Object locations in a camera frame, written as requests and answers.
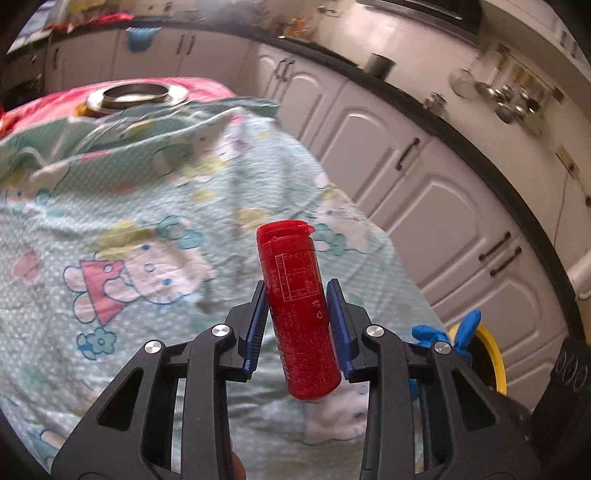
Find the cartoon print blanket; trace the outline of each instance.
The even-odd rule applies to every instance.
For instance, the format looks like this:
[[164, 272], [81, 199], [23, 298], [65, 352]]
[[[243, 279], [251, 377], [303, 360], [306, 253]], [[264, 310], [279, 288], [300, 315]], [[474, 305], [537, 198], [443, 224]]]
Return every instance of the cartoon print blanket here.
[[[48, 470], [147, 339], [191, 340], [249, 301], [264, 222], [313, 224], [324, 281], [338, 278], [374, 322], [407, 341], [413, 325], [443, 328], [388, 236], [276, 127], [276, 108], [142, 106], [0, 142], [0, 407]], [[253, 380], [228, 395], [250, 480], [358, 477], [366, 385], [289, 397], [269, 327]], [[175, 468], [179, 442], [176, 428]]]

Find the black countertop edge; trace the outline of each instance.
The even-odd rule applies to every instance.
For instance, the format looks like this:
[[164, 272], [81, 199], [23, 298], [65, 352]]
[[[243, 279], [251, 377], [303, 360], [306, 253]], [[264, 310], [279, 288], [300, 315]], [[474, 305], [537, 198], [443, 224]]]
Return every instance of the black countertop edge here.
[[[579, 308], [575, 301], [576, 296], [569, 278], [558, 258], [556, 250], [546, 235], [546, 232], [523, 198], [521, 198], [519, 193], [513, 188], [513, 185], [510, 184], [498, 168], [495, 167], [495, 165], [466, 137], [438, 116], [425, 110], [421, 103], [415, 98], [389, 83], [368, 75], [359, 68], [348, 65], [338, 59], [313, 50], [312, 48], [308, 48], [305, 44], [298, 44], [289, 40], [272, 37], [259, 28], [249, 27], [247, 25], [195, 24], [171, 20], [132, 20], [129, 22], [103, 25], [101, 27], [79, 27], [70, 34], [53, 32], [51, 35], [51, 41], [55, 42], [87, 33], [120, 30], [127, 27], [167, 27], [187, 30], [208, 30], [237, 35], [260, 43], [265, 43], [289, 53], [299, 55], [334, 72], [340, 73], [393, 106], [396, 110], [425, 130], [425, 132], [439, 138], [444, 144], [446, 144], [495, 194], [499, 201], [504, 205], [505, 209], [513, 217], [515, 223], [517, 223], [519, 228], [523, 231], [526, 240], [532, 246], [540, 263], [546, 271], [563, 310], [569, 334], [576, 338], [584, 339], [583, 322], [581, 320]], [[19, 48], [19, 50], [27, 51], [30, 50], [30, 48], [23, 46]]]

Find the pink flower print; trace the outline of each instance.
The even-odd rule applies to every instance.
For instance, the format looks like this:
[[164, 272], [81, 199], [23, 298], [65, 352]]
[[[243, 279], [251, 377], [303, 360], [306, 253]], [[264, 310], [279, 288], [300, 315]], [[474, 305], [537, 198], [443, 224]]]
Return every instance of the pink flower print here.
[[35, 283], [41, 274], [39, 257], [34, 250], [28, 250], [12, 264], [10, 274], [15, 280], [22, 280], [27, 285]]
[[82, 165], [92, 160], [99, 160], [105, 158], [109, 154], [109, 150], [97, 150], [96, 152], [84, 153], [78, 159], [78, 164]]

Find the nutrition label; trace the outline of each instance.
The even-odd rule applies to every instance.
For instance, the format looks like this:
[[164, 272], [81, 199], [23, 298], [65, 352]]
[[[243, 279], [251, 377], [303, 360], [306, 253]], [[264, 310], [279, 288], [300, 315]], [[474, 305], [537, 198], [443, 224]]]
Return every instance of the nutrition label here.
[[311, 252], [301, 251], [275, 256], [283, 300], [298, 300], [318, 295], [315, 259]]

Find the white cabinet door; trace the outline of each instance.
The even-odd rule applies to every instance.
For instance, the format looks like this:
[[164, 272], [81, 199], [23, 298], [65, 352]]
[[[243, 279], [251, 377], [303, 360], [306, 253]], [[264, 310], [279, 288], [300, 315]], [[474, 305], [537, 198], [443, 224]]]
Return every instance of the white cabinet door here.
[[510, 397], [516, 398], [530, 410], [535, 408], [548, 386], [550, 372], [566, 336], [565, 330], [540, 350], [507, 369], [507, 394]]
[[567, 328], [552, 284], [522, 238], [511, 242], [504, 253], [433, 309], [447, 327], [479, 309], [507, 369]]
[[[428, 135], [386, 102], [353, 82], [341, 93], [310, 151], [330, 181], [370, 215], [412, 167]], [[401, 170], [398, 160], [410, 147]]]
[[251, 49], [251, 40], [196, 30], [189, 34], [185, 44], [179, 76], [212, 79], [241, 93], [240, 72]]
[[274, 96], [282, 129], [309, 147], [345, 81], [317, 63], [290, 57]]
[[1, 75], [0, 91], [6, 92], [41, 75], [45, 71], [46, 52], [46, 48], [31, 49], [7, 64]]
[[66, 42], [50, 44], [47, 49], [45, 61], [45, 93], [61, 92], [61, 77], [63, 74], [63, 55], [66, 51]]
[[111, 80], [118, 35], [119, 30], [110, 30], [62, 41], [61, 90]]
[[114, 80], [145, 77], [176, 77], [190, 33], [163, 28], [154, 34], [150, 47], [142, 52], [129, 49], [128, 32], [122, 31], [115, 53]]
[[254, 44], [240, 73], [242, 95], [272, 99], [289, 54], [269, 45]]
[[484, 182], [440, 140], [370, 216], [431, 305], [508, 247], [519, 230]]

